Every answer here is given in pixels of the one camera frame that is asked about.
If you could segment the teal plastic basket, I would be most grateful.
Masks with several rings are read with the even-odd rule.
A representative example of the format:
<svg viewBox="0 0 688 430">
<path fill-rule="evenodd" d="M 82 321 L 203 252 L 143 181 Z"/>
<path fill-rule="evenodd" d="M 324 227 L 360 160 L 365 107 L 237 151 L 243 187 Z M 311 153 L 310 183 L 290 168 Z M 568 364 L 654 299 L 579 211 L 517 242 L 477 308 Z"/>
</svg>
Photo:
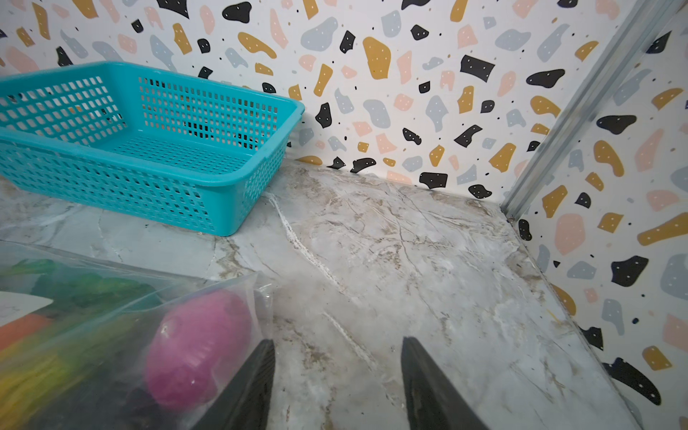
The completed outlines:
<svg viewBox="0 0 688 430">
<path fill-rule="evenodd" d="M 137 64 L 1 81 L 1 174 L 22 190 L 214 236 L 235 234 L 304 105 Z"/>
</svg>

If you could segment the purple toy onion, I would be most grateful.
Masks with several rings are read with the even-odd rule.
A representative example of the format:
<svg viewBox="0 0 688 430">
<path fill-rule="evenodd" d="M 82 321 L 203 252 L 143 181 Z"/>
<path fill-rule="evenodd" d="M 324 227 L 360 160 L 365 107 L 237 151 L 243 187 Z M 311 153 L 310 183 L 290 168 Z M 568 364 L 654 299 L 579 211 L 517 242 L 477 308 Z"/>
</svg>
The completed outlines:
<svg viewBox="0 0 688 430">
<path fill-rule="evenodd" d="M 243 364 L 252 329 L 248 304 L 228 290 L 194 297 L 169 311 L 146 357 L 153 399 L 173 411 L 213 400 Z"/>
</svg>

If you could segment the green toy leaf vegetable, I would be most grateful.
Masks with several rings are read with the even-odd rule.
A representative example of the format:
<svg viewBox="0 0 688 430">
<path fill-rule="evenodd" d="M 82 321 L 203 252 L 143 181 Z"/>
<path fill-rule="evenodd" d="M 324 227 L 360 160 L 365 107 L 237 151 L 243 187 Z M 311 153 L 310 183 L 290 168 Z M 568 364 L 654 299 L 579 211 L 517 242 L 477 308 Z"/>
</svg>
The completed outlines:
<svg viewBox="0 0 688 430">
<path fill-rule="evenodd" d="M 28 293 L 52 301 L 39 311 L 51 318 L 107 312 L 155 292 L 155 288 L 146 283 L 101 275 L 48 259 L 25 259 L 13 266 L 3 266 L 1 289 L 18 292 L 17 283 L 31 277 L 36 279 Z"/>
</svg>

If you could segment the orange toy carrot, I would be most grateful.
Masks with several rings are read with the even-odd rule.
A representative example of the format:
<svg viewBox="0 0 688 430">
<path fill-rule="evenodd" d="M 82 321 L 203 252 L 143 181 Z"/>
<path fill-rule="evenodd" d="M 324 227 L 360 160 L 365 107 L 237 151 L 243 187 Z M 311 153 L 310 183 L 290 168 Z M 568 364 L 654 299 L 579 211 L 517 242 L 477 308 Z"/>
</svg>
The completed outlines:
<svg viewBox="0 0 688 430">
<path fill-rule="evenodd" d="M 45 329 L 52 320 L 44 315 L 28 314 L 0 328 L 0 350 L 14 345 L 25 337 Z"/>
</svg>

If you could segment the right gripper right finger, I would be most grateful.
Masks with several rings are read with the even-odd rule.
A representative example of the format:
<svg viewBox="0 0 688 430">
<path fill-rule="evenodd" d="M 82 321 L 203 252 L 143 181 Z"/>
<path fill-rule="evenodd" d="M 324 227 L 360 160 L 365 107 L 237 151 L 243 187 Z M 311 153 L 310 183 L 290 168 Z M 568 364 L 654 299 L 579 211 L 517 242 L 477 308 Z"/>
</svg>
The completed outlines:
<svg viewBox="0 0 688 430">
<path fill-rule="evenodd" d="M 414 337 L 403 339 L 401 371 L 410 429 L 487 429 Z"/>
</svg>

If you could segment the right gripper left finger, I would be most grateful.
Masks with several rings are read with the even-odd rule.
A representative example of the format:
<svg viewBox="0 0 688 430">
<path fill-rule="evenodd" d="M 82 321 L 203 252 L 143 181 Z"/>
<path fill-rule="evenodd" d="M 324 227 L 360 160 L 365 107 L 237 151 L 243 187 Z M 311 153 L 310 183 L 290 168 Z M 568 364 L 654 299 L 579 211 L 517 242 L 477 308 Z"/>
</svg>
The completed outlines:
<svg viewBox="0 0 688 430">
<path fill-rule="evenodd" d="M 192 429 L 264 430 L 268 424 L 275 366 L 273 340 L 261 340 Z"/>
</svg>

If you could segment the clear zip top bag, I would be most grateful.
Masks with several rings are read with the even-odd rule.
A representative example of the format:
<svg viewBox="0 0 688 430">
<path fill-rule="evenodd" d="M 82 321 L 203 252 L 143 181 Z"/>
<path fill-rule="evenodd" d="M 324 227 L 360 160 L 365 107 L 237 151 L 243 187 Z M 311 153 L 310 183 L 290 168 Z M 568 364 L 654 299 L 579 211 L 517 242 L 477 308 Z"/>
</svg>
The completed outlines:
<svg viewBox="0 0 688 430">
<path fill-rule="evenodd" d="M 3 242 L 2 428 L 266 428 L 274 289 Z"/>
</svg>

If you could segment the yellow green toy mango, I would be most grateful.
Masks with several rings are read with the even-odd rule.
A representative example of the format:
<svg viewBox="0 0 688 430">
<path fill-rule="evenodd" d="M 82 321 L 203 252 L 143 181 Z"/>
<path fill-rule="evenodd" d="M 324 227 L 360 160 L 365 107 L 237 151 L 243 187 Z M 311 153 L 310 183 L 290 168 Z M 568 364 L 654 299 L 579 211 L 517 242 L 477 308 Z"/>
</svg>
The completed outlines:
<svg viewBox="0 0 688 430">
<path fill-rule="evenodd" d="M 83 382 L 117 353 L 137 319 L 125 317 L 48 329 L 1 352 L 1 428 L 22 429 L 60 394 Z"/>
</svg>

